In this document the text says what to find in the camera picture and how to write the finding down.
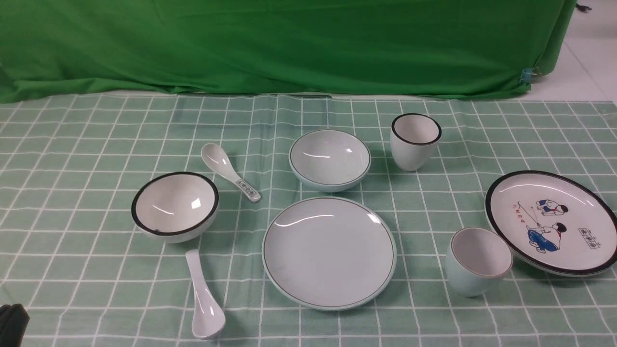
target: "cartoon child figure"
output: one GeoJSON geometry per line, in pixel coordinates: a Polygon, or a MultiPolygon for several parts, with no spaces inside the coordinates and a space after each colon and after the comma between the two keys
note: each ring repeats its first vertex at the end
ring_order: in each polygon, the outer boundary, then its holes
{"type": "Polygon", "coordinates": [[[552,200],[540,200],[536,205],[536,208],[542,211],[542,215],[562,215],[569,211],[565,205],[559,205],[552,200]]]}
{"type": "Polygon", "coordinates": [[[561,234],[566,230],[566,226],[561,223],[555,223],[551,227],[538,225],[537,228],[530,228],[527,226],[529,244],[540,253],[557,251],[561,248],[561,234]]]}

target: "black-rimmed cup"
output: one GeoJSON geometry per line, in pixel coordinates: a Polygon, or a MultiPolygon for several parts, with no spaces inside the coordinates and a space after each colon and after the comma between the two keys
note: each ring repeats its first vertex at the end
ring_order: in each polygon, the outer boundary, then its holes
{"type": "Polygon", "coordinates": [[[407,113],[396,117],[390,128],[390,149],[403,171],[418,170],[433,155],[441,127],[427,115],[407,113]]]}

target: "white floor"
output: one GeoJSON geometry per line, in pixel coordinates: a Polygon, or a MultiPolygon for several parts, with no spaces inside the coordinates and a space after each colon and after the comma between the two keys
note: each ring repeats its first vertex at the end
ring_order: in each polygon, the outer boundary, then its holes
{"type": "Polygon", "coordinates": [[[617,0],[579,0],[555,70],[521,99],[617,102],[617,0]]]}

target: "cartoon illustration on plate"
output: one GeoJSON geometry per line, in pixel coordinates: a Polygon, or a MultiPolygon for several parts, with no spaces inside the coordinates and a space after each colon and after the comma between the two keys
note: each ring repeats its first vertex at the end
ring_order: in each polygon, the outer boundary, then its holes
{"type": "MultiPolygon", "coordinates": [[[[549,209],[551,209],[551,206],[553,206],[553,204],[554,204],[554,207],[553,207],[554,209],[556,209],[557,206],[561,206],[551,200],[540,200],[536,202],[536,205],[540,207],[547,207],[547,202],[549,202],[548,203],[549,209]]],[[[550,227],[543,227],[542,224],[540,224],[540,222],[538,221],[535,209],[533,207],[530,210],[533,215],[527,212],[527,210],[521,205],[520,201],[518,202],[518,205],[514,205],[513,207],[515,208],[515,213],[518,214],[517,217],[519,221],[525,224],[525,229],[527,230],[527,237],[529,238],[529,244],[535,247],[536,251],[540,253],[546,253],[547,251],[555,252],[561,248],[561,234],[568,230],[568,228],[565,225],[557,222],[551,225],[550,227]],[[529,217],[529,219],[533,220],[536,227],[533,227],[533,228],[530,227],[529,224],[525,221],[525,219],[527,218],[523,217],[522,214],[526,214],[529,217]]],[[[561,214],[563,214],[568,211],[568,208],[565,207],[564,209],[560,209],[560,210],[562,211],[561,214]]],[[[544,214],[544,213],[545,213],[545,210],[543,209],[542,215],[544,216],[554,215],[554,214],[544,214]]]]}
{"type": "Polygon", "coordinates": [[[568,228],[561,223],[555,223],[550,227],[543,227],[540,224],[537,226],[537,228],[527,226],[529,244],[540,253],[558,251],[561,248],[561,234],[568,228]]]}
{"type": "Polygon", "coordinates": [[[569,211],[567,206],[548,199],[540,200],[536,205],[536,209],[540,210],[542,215],[562,215],[569,211]]]}

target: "white plate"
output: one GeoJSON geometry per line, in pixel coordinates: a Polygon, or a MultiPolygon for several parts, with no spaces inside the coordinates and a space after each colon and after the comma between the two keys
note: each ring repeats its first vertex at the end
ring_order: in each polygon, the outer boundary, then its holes
{"type": "Polygon", "coordinates": [[[279,214],[263,238],[263,266],[289,299],[314,309],[360,306],[388,284],[396,248],[387,225],[351,200],[313,198],[279,214]]]}
{"type": "Polygon", "coordinates": [[[486,195],[495,231],[523,260],[565,276],[587,276],[617,261],[617,218],[582,185],[542,171],[499,178],[486,195]]]}

